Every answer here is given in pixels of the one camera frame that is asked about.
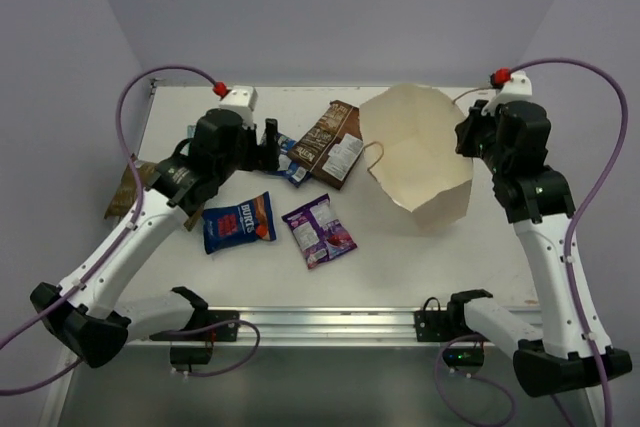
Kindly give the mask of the blue snack packet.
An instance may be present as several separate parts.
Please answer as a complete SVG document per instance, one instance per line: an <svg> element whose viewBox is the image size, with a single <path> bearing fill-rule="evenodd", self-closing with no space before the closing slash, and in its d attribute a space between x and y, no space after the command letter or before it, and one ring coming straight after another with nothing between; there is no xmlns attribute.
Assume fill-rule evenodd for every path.
<svg viewBox="0 0 640 427"><path fill-rule="evenodd" d="M288 157L288 152L295 146L296 141L287 135L278 133L277 143L279 149L277 169L265 170L261 168L260 172L286 179L290 184L298 188L311 177L311 174L301 164Z"/></svg>

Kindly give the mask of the dark brown snack bag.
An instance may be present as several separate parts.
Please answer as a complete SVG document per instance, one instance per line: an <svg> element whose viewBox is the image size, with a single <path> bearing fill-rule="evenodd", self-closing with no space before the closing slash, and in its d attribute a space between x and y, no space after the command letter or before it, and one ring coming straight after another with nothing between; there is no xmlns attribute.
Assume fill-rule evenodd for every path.
<svg viewBox="0 0 640 427"><path fill-rule="evenodd" d="M363 149L359 108L334 100L287 156L316 180L341 190Z"/></svg>

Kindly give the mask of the blue Burts crisps bag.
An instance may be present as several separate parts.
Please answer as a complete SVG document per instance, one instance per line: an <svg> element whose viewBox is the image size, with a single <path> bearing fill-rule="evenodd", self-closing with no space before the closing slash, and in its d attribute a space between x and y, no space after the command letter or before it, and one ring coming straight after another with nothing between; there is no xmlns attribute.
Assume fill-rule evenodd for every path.
<svg viewBox="0 0 640 427"><path fill-rule="evenodd" d="M202 220L207 255L256 241L273 242L277 239L268 192L235 206L205 209Z"/></svg>

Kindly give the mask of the purple snack packet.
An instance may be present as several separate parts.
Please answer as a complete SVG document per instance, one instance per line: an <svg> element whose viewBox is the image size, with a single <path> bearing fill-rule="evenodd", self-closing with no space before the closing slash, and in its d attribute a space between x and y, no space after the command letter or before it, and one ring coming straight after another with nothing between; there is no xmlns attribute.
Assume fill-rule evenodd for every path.
<svg viewBox="0 0 640 427"><path fill-rule="evenodd" d="M328 194L307 202L281 217L313 270L357 249L351 234L337 218Z"/></svg>

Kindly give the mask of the olive brown snack bag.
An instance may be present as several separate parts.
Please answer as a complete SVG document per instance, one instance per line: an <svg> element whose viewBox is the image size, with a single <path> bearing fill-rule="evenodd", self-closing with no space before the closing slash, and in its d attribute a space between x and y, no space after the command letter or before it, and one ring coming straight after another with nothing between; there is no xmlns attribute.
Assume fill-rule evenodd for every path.
<svg viewBox="0 0 640 427"><path fill-rule="evenodd" d="M152 191L166 198L165 203L171 207L178 206L189 218L184 223L187 231L191 232L204 210L204 200L196 190L202 183L211 179L206 173L199 172L190 166L185 155L172 155L159 163L143 161L133 157L133 165L139 174L144 194ZM132 169L127 166L123 172L106 211L104 218L122 219L131 213L137 201L137 184Z"/></svg>

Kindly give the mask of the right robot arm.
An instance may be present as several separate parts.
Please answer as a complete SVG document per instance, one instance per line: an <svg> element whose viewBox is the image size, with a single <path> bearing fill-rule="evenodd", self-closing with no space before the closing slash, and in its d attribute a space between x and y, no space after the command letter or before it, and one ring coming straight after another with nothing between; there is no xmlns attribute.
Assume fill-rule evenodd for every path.
<svg viewBox="0 0 640 427"><path fill-rule="evenodd" d="M603 384L632 369L630 354L612 345L590 298L575 238L567 229L575 206L566 178L545 163L551 123L546 110L512 101L489 110L474 103L455 128L456 151L482 160L495 198L525 252L541 309L535 328L501 307L489 292L459 292L447 304L451 336L474 333L512 360L531 397Z"/></svg>

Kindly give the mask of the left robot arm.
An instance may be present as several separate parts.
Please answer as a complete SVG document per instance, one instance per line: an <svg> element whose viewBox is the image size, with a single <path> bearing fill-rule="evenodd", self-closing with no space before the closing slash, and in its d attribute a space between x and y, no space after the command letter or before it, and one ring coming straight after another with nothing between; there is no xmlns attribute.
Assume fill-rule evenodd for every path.
<svg viewBox="0 0 640 427"><path fill-rule="evenodd" d="M31 303L46 329L91 368L102 367L129 342L156 334L201 337L208 305L186 287L132 303L122 292L154 251L184 226L237 170L278 165L278 123L265 121L265 141L230 110L211 109L192 138L157 164L136 203L94 253L58 284L42 282Z"/></svg>

